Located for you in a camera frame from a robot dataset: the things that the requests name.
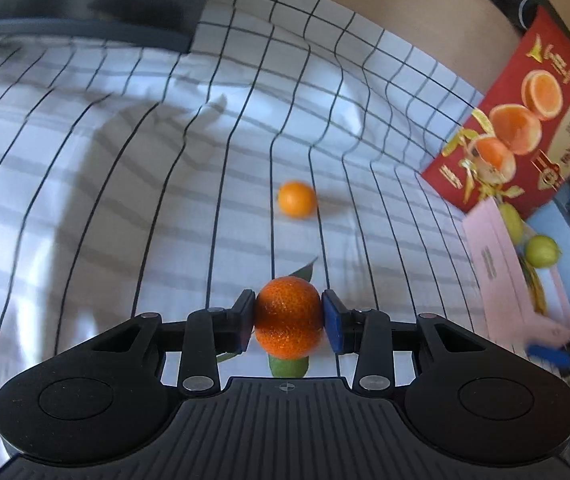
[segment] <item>sliced orange picture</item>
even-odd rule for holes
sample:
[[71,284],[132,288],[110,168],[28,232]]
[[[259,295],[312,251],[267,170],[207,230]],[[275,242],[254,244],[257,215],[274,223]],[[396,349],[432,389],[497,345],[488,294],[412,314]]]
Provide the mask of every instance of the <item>sliced orange picture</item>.
[[561,85],[547,70],[532,70],[523,78],[521,98],[541,121],[553,119],[563,107]]
[[489,112],[494,133],[514,155],[527,155],[542,135],[537,116],[523,105],[498,105]]
[[514,154],[492,135],[476,137],[468,145],[468,156],[484,183],[496,186],[510,182],[516,174]]

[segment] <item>lime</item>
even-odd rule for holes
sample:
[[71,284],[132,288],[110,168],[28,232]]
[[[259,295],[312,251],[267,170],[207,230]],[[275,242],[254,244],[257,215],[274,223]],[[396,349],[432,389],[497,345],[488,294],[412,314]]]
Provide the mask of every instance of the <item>lime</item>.
[[512,204],[503,202],[498,210],[501,213],[507,232],[510,235],[510,240],[513,245],[518,245],[523,240],[523,220],[516,208]]
[[309,357],[302,357],[300,359],[278,359],[271,355],[270,358],[270,370],[272,377],[278,378],[301,378],[307,373],[307,368],[309,368]]
[[525,259],[532,267],[545,269],[558,262],[561,251],[549,236],[536,235],[525,245]]

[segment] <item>orange fruit on table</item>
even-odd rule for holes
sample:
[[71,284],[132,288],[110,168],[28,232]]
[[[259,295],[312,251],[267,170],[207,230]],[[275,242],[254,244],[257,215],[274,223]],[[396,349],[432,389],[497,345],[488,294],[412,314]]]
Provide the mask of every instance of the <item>orange fruit on table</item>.
[[496,138],[514,155],[527,155],[539,145],[540,121],[523,105],[498,105],[489,112]]
[[316,210],[316,193],[305,182],[290,180],[281,186],[279,207],[287,216],[305,218]]
[[541,121],[553,119],[563,107],[561,85],[547,70],[532,70],[523,78],[521,98]]
[[254,302],[258,343],[278,359],[300,359],[318,345],[323,333],[323,307],[313,285],[294,276],[265,285]]
[[516,174],[514,154],[492,135],[482,135],[468,146],[468,156],[476,166],[479,179],[487,184],[505,184]]

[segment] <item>green leaf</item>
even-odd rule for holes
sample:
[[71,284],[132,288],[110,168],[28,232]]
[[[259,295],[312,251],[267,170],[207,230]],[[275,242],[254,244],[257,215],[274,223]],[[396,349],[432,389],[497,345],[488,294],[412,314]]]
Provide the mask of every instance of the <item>green leaf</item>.
[[311,262],[309,262],[305,267],[301,267],[299,270],[295,270],[290,276],[294,276],[295,278],[300,278],[301,280],[305,280],[306,282],[312,281],[312,272],[314,270],[314,262],[318,260],[318,256],[314,258]]
[[278,359],[268,355],[270,359],[271,376],[277,378],[300,379],[305,377],[309,368],[309,357],[300,359]]
[[230,352],[227,352],[225,354],[220,354],[220,355],[216,356],[216,362],[222,363],[223,361],[227,361],[228,359],[231,359],[232,357],[236,357],[237,355],[240,355],[240,354],[233,354]]

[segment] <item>checkered cloth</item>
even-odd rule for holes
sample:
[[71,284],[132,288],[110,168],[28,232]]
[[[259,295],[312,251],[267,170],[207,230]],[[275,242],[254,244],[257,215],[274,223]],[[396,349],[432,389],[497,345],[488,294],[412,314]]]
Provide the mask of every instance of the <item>checkered cloth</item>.
[[[480,99],[330,0],[210,0],[188,56],[3,38],[0,387],[137,313],[231,306],[316,257],[313,285],[348,308],[484,334],[462,214],[416,173]],[[275,207],[292,179],[318,215]],[[354,365],[323,342],[309,375]],[[268,376],[267,356],[252,341],[220,374]]]

